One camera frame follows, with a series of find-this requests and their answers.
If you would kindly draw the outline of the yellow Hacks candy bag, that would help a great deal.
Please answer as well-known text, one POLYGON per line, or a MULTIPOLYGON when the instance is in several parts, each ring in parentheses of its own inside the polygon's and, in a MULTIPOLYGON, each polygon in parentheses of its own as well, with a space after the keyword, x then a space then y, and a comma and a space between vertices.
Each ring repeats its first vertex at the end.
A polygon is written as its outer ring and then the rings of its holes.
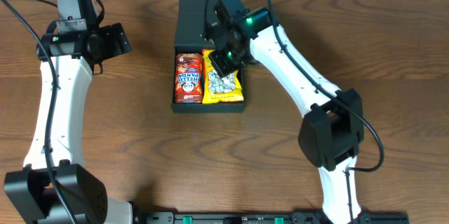
POLYGON ((213 68, 209 55, 213 50, 203 49, 203 77, 204 95, 203 104, 239 103, 244 101, 241 84, 237 73, 220 77, 213 68))

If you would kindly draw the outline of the red Hello Panda box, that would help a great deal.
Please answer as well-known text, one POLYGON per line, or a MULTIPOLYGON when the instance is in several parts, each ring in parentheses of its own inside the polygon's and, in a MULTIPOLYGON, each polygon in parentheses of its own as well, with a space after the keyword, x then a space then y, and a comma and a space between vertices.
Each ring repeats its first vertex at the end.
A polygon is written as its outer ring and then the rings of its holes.
POLYGON ((202 103, 203 57, 198 53, 180 53, 176 57, 175 102, 202 103))

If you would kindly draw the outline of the black gift box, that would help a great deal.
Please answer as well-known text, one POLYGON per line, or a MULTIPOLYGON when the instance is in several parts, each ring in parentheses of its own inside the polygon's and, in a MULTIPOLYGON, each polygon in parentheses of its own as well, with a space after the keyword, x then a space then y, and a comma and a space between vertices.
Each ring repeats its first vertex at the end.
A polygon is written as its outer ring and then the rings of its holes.
MULTIPOLYGON (((177 25, 174 38, 174 54, 202 53, 214 45, 205 41, 203 33, 203 7, 206 0, 179 0, 177 25)), ((171 107, 175 113, 237 113, 244 111, 245 103, 176 103, 172 99, 171 107)))

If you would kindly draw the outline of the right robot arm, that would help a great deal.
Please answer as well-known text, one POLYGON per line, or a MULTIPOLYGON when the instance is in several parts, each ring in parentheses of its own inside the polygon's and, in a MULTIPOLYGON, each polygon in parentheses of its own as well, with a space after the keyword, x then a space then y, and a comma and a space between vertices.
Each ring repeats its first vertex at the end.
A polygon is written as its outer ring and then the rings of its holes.
POLYGON ((331 223, 354 221, 361 213, 354 179, 364 137, 361 97, 318 73, 268 9, 214 11, 218 21, 206 25, 213 67, 224 77, 252 57, 274 75, 302 115, 298 143, 319 170, 324 214, 331 223))

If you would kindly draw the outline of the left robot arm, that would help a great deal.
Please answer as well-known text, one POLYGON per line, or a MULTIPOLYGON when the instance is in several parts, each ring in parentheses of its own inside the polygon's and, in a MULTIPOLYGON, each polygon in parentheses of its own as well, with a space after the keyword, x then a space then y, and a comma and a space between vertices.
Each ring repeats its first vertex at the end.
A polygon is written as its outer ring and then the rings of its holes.
POLYGON ((133 206, 108 197, 86 170, 82 131, 86 94, 96 64, 130 52, 121 24, 74 29, 60 22, 38 45, 42 89, 32 145, 4 190, 26 223, 133 223, 133 206))

